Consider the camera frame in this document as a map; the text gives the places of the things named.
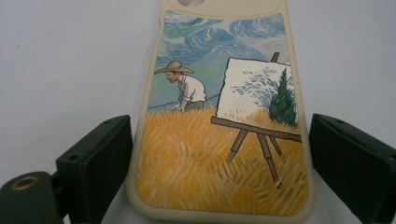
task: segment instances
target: golden wheat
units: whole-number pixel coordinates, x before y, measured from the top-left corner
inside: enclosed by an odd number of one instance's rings
[[[308,186],[301,143],[276,139],[286,162],[270,145],[282,182],[277,189],[255,133],[227,162],[239,130],[210,123],[215,112],[147,115],[135,182],[141,199],[155,207],[247,214],[289,216],[302,209]]]

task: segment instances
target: beige case rim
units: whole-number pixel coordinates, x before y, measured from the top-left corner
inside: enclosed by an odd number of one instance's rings
[[[285,20],[285,29],[288,41],[288,50],[290,53],[290,67],[293,76],[294,90],[296,96],[296,104],[298,111],[298,119],[301,125],[301,137],[304,150],[306,176],[309,187],[309,195],[304,208],[292,216],[270,216],[270,215],[251,215],[251,214],[236,214],[224,212],[206,212],[206,211],[192,211],[179,210],[171,208],[157,208],[143,202],[135,189],[135,174],[138,163],[138,157],[141,147],[141,138],[143,134],[143,127],[145,125],[145,117],[149,103],[149,93],[151,82],[153,79],[155,63],[159,50],[159,44],[163,36],[164,15],[166,11],[174,10],[192,16],[205,17],[210,19],[252,19],[272,15],[274,13],[281,13]],[[205,0],[199,6],[184,7],[178,0],[163,0],[162,10],[160,14],[160,31],[153,53],[151,55],[150,67],[148,70],[147,83],[142,102],[142,107],[137,123],[136,133],[134,137],[134,149],[129,167],[129,173],[126,177],[125,184],[127,194],[130,202],[134,208],[146,217],[164,220],[164,221],[179,221],[179,222],[194,222],[194,223],[303,223],[312,214],[317,191],[315,186],[314,168],[311,160],[311,153],[308,140],[308,132],[306,128],[306,119],[304,115],[304,105],[301,95],[300,79],[298,76],[297,63],[295,59],[294,47],[290,32],[289,13],[286,0]]]

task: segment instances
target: phone case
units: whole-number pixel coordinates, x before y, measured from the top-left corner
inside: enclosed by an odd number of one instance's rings
[[[285,0],[164,0],[126,179],[153,219],[302,223],[316,198]]]

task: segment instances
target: white table surface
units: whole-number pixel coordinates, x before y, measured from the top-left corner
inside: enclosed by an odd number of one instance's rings
[[[135,129],[160,6],[0,0],[1,185],[54,173],[54,161],[106,119],[129,114]],[[308,127],[324,114],[396,147],[396,1],[289,0],[289,11]],[[360,223],[316,178],[306,223]],[[138,214],[122,186],[103,223],[161,222]]]

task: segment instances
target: sky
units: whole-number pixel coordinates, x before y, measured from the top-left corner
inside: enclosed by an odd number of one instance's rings
[[[281,14],[249,20],[212,20],[168,11],[157,54],[155,70],[180,61],[194,71],[187,74],[205,85],[205,106],[216,105],[230,58],[268,62],[278,51],[277,62],[290,64],[287,38]],[[165,74],[154,75],[148,111],[178,105],[178,86]]]

